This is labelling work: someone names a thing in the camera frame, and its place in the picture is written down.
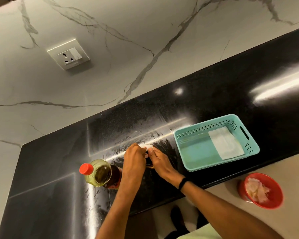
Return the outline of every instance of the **light green shirt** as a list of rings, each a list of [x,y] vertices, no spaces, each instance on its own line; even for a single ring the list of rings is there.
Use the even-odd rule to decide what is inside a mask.
[[[222,239],[215,229],[207,224],[198,230],[192,231],[178,239]]]

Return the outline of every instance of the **person's left hand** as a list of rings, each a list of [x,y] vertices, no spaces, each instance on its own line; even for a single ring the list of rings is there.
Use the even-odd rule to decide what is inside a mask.
[[[146,168],[146,148],[133,143],[124,154],[122,180],[120,188],[127,189],[129,193],[136,194]]]

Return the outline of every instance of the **teal plastic basket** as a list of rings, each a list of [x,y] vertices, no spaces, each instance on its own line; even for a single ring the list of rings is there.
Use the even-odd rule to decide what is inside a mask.
[[[226,126],[243,147],[245,154],[222,160],[208,132]],[[197,123],[174,132],[176,144],[185,168],[192,172],[228,163],[259,153],[260,149],[238,116],[229,114]]]

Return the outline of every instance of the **basket handle hole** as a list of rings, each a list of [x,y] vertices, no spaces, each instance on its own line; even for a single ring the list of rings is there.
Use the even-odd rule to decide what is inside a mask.
[[[249,140],[249,136],[246,134],[246,132],[243,130],[242,127],[240,127],[241,131],[243,132],[243,134],[246,136],[246,138]]]

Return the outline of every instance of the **black wristband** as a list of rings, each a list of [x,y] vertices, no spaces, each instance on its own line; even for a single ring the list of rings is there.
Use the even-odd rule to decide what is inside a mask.
[[[179,190],[179,191],[183,188],[184,184],[185,184],[187,181],[189,181],[189,180],[188,180],[188,178],[186,178],[186,177],[182,179],[182,181],[179,183],[179,186],[178,186],[178,190]]]

